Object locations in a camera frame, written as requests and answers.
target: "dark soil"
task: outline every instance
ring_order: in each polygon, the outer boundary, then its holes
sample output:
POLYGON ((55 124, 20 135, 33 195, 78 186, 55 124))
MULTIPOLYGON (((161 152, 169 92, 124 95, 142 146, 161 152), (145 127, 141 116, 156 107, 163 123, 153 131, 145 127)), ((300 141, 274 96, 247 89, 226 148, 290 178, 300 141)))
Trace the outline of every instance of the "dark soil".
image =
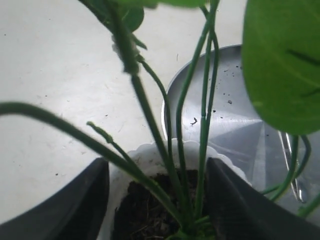
MULTIPOLYGON (((192 201, 195 199, 198 171, 187 171, 192 201)), ((166 191, 177 206, 175 191, 167 175, 153 178, 166 191)), ((207 215, 206 201, 203 214, 207 215)), ((161 240, 176 233, 177 222, 167 210, 142 185, 131 182, 128 195, 123 199, 115 214, 113 240, 161 240)))

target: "white floor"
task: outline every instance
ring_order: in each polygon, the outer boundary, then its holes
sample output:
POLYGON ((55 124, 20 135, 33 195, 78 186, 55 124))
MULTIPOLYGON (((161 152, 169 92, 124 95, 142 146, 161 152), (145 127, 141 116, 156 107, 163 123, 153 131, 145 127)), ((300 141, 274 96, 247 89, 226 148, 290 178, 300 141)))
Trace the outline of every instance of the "white floor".
MULTIPOLYGON (((221 0, 221 47, 242 42, 245 0, 221 0)), ((80 129, 93 121, 126 150, 152 141, 111 35, 77 0, 0 0, 0 101, 47 108, 80 129)), ((204 17, 199 10, 148 10, 136 35, 148 63, 167 87, 192 57, 204 17)), ((161 128, 162 97, 141 73, 161 128)), ((45 200, 97 154, 42 123, 0 118, 0 223, 45 200)))

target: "white plant pot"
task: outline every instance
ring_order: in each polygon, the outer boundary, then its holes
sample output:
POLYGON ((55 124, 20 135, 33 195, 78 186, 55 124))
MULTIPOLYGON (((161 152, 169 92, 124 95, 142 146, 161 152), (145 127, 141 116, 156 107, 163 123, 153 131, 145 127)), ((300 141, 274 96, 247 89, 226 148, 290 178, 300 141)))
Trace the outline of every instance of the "white plant pot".
MULTIPOLYGON (((199 147, 200 144, 195 141, 184 142, 185 164, 188 170, 198 169, 199 164, 199 147)), ((179 168, 178 141, 172 140, 172 152, 174 164, 179 168)), ((138 167, 147 176, 156 176, 157 174, 166 174, 167 171, 163 166, 161 156, 155 143, 143 144, 137 150, 130 151, 128 155, 136 162, 138 167)), ((207 147, 206 159, 219 158, 226 163, 236 174, 238 174, 247 183, 245 173, 238 167, 234 166, 231 160, 225 155, 217 153, 212 147, 207 147)), ((128 193, 128 187, 132 178, 118 168, 110 168, 110 192, 107 212, 103 220, 97 240, 111 240, 114 229, 114 217, 116 209, 120 207, 123 198, 128 193)))

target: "metal tray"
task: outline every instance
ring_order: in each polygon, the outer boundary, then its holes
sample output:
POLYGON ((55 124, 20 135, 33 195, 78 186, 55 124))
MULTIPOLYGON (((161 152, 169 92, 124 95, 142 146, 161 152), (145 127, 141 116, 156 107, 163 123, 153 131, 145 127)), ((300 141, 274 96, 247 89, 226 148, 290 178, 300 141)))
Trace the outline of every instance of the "metal tray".
MULTIPOLYGON (((250 103, 242 74, 241 46, 221 48, 219 56, 208 145, 228 156, 234 165, 241 168, 255 189, 263 190, 281 183, 288 172, 286 161, 288 154, 290 155, 290 138, 287 139, 288 136, 285 133, 277 131, 262 121, 250 103)), ((211 53, 211 59, 210 72, 213 69, 214 52, 211 53)), ((204 65, 205 56, 202 55, 182 110, 184 140, 200 140, 204 65)), ((167 91, 173 138, 176 137, 177 103, 188 67, 189 63, 176 74, 167 91)), ((161 122, 164 135, 167 137, 166 117, 163 104, 161 122)), ((295 190, 302 196, 300 198, 297 196, 292 185, 292 189, 278 201, 280 206, 292 213, 296 213, 299 207, 309 203, 317 193, 320 193, 320 159, 318 159, 320 148, 317 148, 320 132, 310 135, 309 139, 314 146, 311 159, 302 176, 294 182, 299 186, 299 189, 295 190)), ((304 152, 304 145, 300 142, 300 160, 304 152)), ((320 226, 320 210, 316 210, 308 220, 320 226)))

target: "small insect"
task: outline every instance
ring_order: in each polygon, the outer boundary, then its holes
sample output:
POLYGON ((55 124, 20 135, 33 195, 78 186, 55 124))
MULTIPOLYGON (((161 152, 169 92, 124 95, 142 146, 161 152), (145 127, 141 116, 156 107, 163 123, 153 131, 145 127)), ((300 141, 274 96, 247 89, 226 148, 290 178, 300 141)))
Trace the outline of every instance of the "small insect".
POLYGON ((198 120, 195 117, 193 118, 193 120, 194 120, 194 122, 190 123, 191 126, 195 125, 198 122, 198 120))

